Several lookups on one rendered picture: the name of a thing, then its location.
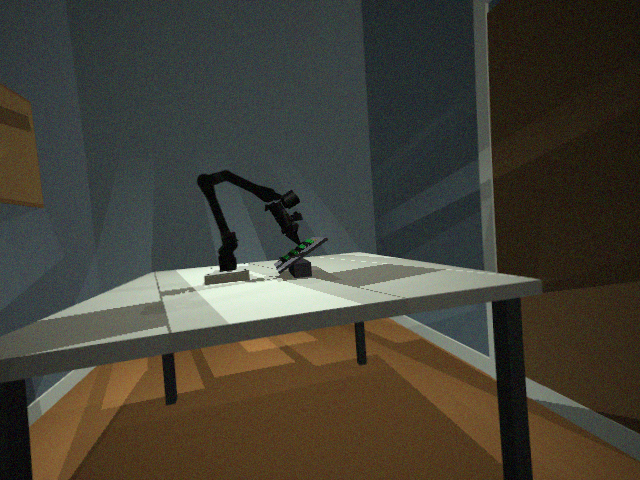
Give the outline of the grey switch panel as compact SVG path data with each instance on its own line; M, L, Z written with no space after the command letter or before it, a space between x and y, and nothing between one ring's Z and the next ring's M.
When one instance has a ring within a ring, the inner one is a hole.
M311 277L311 262L304 259L307 254L322 245L328 239L324 237L312 237L298 245L295 250L292 249L287 255L280 257L274 265L281 274L286 269L294 276L294 278Z

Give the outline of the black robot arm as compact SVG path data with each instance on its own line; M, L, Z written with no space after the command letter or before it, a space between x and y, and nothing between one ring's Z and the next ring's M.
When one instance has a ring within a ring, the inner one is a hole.
M285 208L292 208L298 203L300 200L298 196L292 191L289 190L284 195L278 194L272 188L268 188L265 186L256 185L236 174L231 173L229 170L224 170L219 173L214 173L210 175L202 174L197 178L197 184L204 194L207 202L209 202L218 227L220 229L221 238L223 245L218 250L219 252L219 265L220 272L236 270L237 268L237 260L234 256L233 252L237 249L238 243L235 232L231 232L226 223L225 217L219 205L218 199L216 197L215 187L214 185L220 184L222 182L228 181L236 186L239 186L253 194L255 194L258 198L263 200L264 202L272 202L274 200L280 200L279 202L271 203L270 205L265 205L265 211L270 210L273 214L274 218L278 217L286 210ZM283 206L282 206L282 204Z

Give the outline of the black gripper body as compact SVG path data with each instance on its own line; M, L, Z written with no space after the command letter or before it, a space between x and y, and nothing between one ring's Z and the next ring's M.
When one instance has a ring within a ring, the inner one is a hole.
M292 224L290 224L288 222L287 216L289 216L289 214L287 212L284 212L284 213L282 213L281 215L279 215L278 217L275 218L276 221L278 222L278 224L280 225L281 229L282 229L281 232L283 233L283 235L284 234L287 235L287 234L291 233L292 231L296 230L298 227L300 227L298 225L298 223L293 222L293 221L292 221Z

